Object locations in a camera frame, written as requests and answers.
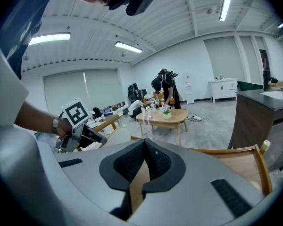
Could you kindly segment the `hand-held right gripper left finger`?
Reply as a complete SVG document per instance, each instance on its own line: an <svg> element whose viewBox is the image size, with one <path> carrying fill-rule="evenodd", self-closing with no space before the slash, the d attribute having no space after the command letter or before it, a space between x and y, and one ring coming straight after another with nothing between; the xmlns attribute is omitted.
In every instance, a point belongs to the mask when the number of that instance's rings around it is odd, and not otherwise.
<svg viewBox="0 0 283 226"><path fill-rule="evenodd" d="M129 191L129 185L145 161L144 143L145 140L140 139L100 162L100 175L111 189Z"/></svg>

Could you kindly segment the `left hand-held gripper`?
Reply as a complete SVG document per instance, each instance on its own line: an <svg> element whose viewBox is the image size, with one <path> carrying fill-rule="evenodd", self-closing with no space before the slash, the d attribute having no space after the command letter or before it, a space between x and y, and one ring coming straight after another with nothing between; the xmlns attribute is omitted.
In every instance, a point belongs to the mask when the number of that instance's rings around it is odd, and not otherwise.
<svg viewBox="0 0 283 226"><path fill-rule="evenodd" d="M55 117L55 131L58 130L59 118L65 115L72 126L72 135L56 141L55 147L65 152L73 152L76 148L86 148L97 142L105 144L108 139L89 127L86 121L90 118L80 98L76 98L62 106L60 116Z"/></svg>

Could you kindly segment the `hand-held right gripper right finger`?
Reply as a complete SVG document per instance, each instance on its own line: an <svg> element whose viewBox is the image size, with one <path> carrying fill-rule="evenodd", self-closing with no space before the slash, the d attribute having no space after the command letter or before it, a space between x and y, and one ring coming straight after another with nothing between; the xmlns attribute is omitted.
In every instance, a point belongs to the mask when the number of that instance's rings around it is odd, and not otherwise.
<svg viewBox="0 0 283 226"><path fill-rule="evenodd" d="M143 193L167 192L184 177L186 164L178 154L151 140L144 141L143 153L150 176L150 181L142 186Z"/></svg>

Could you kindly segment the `person's left hand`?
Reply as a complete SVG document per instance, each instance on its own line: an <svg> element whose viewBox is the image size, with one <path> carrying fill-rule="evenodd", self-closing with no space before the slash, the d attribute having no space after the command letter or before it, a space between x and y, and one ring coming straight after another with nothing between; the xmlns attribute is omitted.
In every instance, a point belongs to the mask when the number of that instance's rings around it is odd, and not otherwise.
<svg viewBox="0 0 283 226"><path fill-rule="evenodd" d="M72 126L67 118L59 118L57 135L61 140L67 135L72 135Z"/></svg>

